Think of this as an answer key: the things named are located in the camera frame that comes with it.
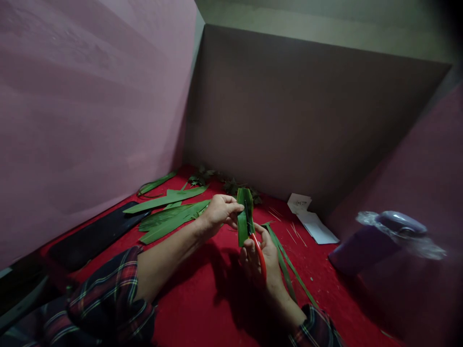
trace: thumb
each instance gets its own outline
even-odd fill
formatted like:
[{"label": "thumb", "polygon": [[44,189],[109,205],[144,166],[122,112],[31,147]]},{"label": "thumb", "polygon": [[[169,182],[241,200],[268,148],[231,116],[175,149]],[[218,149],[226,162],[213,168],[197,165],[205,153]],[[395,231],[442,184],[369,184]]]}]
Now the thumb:
[{"label": "thumb", "polygon": [[231,213],[238,213],[244,210],[245,207],[242,204],[238,204],[237,202],[232,202],[227,204],[227,212]]}]

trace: plaid shirt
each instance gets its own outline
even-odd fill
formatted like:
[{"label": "plaid shirt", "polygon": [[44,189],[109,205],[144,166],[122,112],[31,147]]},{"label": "plaid shirt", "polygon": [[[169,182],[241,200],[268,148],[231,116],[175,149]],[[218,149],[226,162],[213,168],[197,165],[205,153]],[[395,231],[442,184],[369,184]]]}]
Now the plaid shirt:
[{"label": "plaid shirt", "polygon": [[[69,299],[60,297],[24,317],[0,337],[1,346],[97,346],[149,344],[155,307],[134,301],[137,291],[136,246],[114,257]],[[333,323],[312,306],[307,320],[289,337],[293,346],[342,347]]]},{"label": "plaid shirt", "polygon": [[302,311],[307,316],[297,333],[289,336],[294,347],[342,347],[341,336],[336,331],[331,318],[312,305],[305,305]]}]

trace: forearm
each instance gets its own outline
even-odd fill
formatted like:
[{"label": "forearm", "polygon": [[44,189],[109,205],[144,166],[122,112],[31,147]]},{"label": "forearm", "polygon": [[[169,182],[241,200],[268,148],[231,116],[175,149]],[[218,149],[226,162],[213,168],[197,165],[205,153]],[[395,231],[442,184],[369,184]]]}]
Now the forearm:
[{"label": "forearm", "polygon": [[296,332],[306,320],[306,315],[291,299],[283,283],[281,288],[268,288],[266,297],[275,316],[288,333]]},{"label": "forearm", "polygon": [[138,255],[136,300],[152,302],[178,266],[201,247],[207,237],[200,219]]}]

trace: plastic wrap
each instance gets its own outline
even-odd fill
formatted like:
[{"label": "plastic wrap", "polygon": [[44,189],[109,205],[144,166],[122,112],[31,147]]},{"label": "plastic wrap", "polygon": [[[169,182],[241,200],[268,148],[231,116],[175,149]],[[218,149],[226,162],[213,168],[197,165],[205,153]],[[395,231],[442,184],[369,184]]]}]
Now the plastic wrap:
[{"label": "plastic wrap", "polygon": [[418,224],[418,228],[402,225],[392,230],[380,222],[381,217],[385,214],[405,216],[397,212],[386,211],[381,215],[375,212],[359,212],[356,218],[357,222],[365,226],[374,226],[384,234],[388,235],[397,245],[406,249],[409,253],[427,259],[441,260],[446,256],[446,252],[435,245],[434,242],[426,235],[426,227],[409,218],[409,220]]}]

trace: paper note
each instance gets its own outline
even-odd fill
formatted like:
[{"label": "paper note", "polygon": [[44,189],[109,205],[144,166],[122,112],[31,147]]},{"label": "paper note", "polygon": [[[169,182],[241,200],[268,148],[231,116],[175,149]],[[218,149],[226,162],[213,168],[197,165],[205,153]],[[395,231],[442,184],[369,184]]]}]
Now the paper note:
[{"label": "paper note", "polygon": [[307,212],[307,207],[311,202],[311,197],[292,193],[288,200],[288,206],[292,213],[299,214]]},{"label": "paper note", "polygon": [[298,218],[318,244],[339,242],[339,239],[322,223],[317,214],[306,211],[299,213]]}]

